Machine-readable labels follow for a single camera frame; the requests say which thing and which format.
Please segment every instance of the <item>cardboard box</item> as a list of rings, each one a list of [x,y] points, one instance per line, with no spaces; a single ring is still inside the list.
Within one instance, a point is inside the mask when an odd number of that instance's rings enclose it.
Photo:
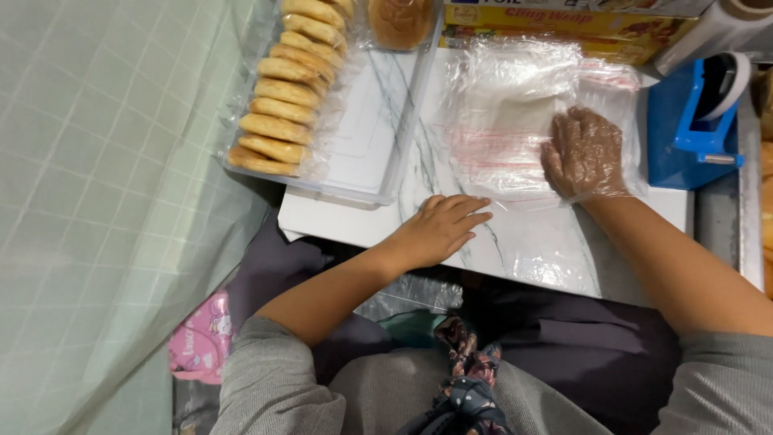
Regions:
[[[542,9],[446,5],[441,47],[456,47],[474,35],[549,34],[577,42],[588,57],[642,65],[663,47],[678,41],[697,19],[567,12]]]
[[[447,5],[500,6],[574,12],[615,12],[695,18],[714,0],[444,0]]]

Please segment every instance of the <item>person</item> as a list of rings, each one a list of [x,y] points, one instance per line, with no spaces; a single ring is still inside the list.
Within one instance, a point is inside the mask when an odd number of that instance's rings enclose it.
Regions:
[[[773,303],[627,194],[620,147],[616,126],[572,108],[553,120],[543,164],[557,191],[585,209],[629,261],[679,336],[673,392],[652,433],[773,432]],[[316,382],[311,349],[401,274],[457,252],[492,217],[479,212],[489,203],[430,197],[378,245],[265,301],[233,343],[213,433],[611,433],[556,389],[503,361],[501,344],[478,346],[476,333],[455,315],[434,330],[447,352],[364,356],[329,385]],[[574,362],[560,363],[569,370]]]

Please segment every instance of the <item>grid pattern fabric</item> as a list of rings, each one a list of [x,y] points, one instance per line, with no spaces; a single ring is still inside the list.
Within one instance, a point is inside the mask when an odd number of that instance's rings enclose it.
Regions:
[[[0,0],[3,433],[170,430],[165,338],[266,212],[216,153],[273,7]]]

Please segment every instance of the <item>hand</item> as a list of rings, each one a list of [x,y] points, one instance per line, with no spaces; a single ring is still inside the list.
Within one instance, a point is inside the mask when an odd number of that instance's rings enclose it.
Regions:
[[[385,262],[400,273],[441,263],[475,237],[475,226],[491,219],[492,214],[476,213],[489,205],[489,199],[467,195],[435,195],[397,231],[373,247],[385,255]]]
[[[628,196],[622,177],[622,134],[589,108],[553,116],[553,140],[543,144],[546,178],[577,202],[598,196]]]

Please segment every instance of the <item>yellow box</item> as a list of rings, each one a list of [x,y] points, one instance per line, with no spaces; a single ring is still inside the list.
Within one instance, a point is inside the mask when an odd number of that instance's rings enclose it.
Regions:
[[[614,12],[575,12],[502,6],[446,5],[441,47],[458,46],[473,35],[547,33],[577,42],[588,57],[642,65],[678,41],[697,19]]]

